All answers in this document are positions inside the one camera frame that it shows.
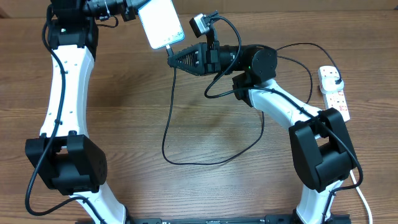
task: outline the wood grain surface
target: wood grain surface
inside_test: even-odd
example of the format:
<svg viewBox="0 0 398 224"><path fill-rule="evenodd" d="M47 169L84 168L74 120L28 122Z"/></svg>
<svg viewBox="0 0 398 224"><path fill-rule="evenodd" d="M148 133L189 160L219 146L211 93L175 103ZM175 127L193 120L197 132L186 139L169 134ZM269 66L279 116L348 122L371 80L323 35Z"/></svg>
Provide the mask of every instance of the wood grain surface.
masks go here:
<svg viewBox="0 0 398 224"><path fill-rule="evenodd" d="M398 223L398 13L281 12L225 14L243 44L271 47L314 42L326 48L346 83L351 113L347 127L364 170L361 186L375 223ZM180 16L186 39L181 50L199 40ZM44 121L51 84L50 55L41 43L43 19L0 20L0 223L73 223L88 218L77 203L33 217L24 196L33 167L24 153L25 140L36 138ZM236 45L233 31L216 25L221 44ZM266 116L260 142L222 166L173 166L160 150L170 103L172 69L165 50L152 50L139 21L117 29L100 28L95 69L87 106L90 138L106 153L108 183L134 217L261 217L291 213L300 200L289 135ZM323 108L317 69L327 57L311 46L292 47L280 55L306 64L314 76L311 105ZM233 75L211 93L231 89ZM203 96L213 77L178 71L175 107L166 153L173 161L225 159L258 137L260 112L234 96ZM309 78L292 62L279 60L279 84L306 100ZM32 207L45 210L65 200L37 179ZM356 191L339 192L333 212L349 213L353 223L367 223Z"/></svg>
<svg viewBox="0 0 398 224"><path fill-rule="evenodd" d="M4 18L40 18L50 0L0 0ZM173 0L179 14L393 10L397 0Z"/></svg>

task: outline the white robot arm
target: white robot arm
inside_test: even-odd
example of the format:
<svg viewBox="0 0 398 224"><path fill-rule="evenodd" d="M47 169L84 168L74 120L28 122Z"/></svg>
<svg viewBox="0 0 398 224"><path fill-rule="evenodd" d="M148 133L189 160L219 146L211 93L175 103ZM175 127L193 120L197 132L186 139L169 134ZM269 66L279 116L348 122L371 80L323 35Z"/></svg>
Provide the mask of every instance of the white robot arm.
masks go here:
<svg viewBox="0 0 398 224"><path fill-rule="evenodd" d="M317 116L321 109L310 106L290 93L283 90L274 79L270 79L264 82L261 87L268 89L275 89L291 100L295 101L296 104L304 108L313 116ZM297 121L307 121L310 118L301 113L296 107L289 103L285 98L264 90L249 90L249 98L252 106L255 109L261 110L268 114L272 119L277 121L284 129L288 130ZM301 201L296 208L297 216L301 219L302 223L305 224L319 224L323 218L323 209L326 206L326 202L329 196L329 192L332 189L340 187L343 181L338 180L329 186L322 192L317 192L316 190L309 189L306 185L303 186ZM330 218L330 208L327 211L326 219Z"/></svg>
<svg viewBox="0 0 398 224"><path fill-rule="evenodd" d="M40 137L28 139L25 144L25 153L35 167L25 198L27 211L32 215L46 215L77 200L95 223L131 222L126 207L116 200L106 183L108 169L104 152L88 137L86 102L98 45L95 19L103 21L120 14L124 21L133 20L137 10L149 1L52 0L47 9L43 42L53 55L49 108ZM46 28L49 28L48 40ZM57 117L59 105L62 107L60 118ZM59 154L61 150L68 153ZM40 175L49 189L57 189L70 199L45 212L33 211L29 198L35 174Z"/></svg>

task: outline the power plug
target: power plug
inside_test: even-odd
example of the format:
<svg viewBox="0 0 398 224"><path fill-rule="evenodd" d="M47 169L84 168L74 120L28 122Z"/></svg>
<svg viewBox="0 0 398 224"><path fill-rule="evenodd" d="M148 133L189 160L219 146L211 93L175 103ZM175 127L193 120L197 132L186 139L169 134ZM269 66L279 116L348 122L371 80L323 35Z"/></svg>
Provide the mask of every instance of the power plug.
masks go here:
<svg viewBox="0 0 398 224"><path fill-rule="evenodd" d="M344 95L344 81L336 84L339 79L337 69L333 66L322 66L318 70L319 86L325 102L325 108L334 108L343 116L344 121L349 121L347 101Z"/></svg>
<svg viewBox="0 0 398 224"><path fill-rule="evenodd" d="M341 83L336 84L336 81L340 78L340 74L333 66L320 67L318 70L318 77L320 81L319 85L321 88L321 92L323 94L333 93L343 90L344 88L343 80L341 81Z"/></svg>

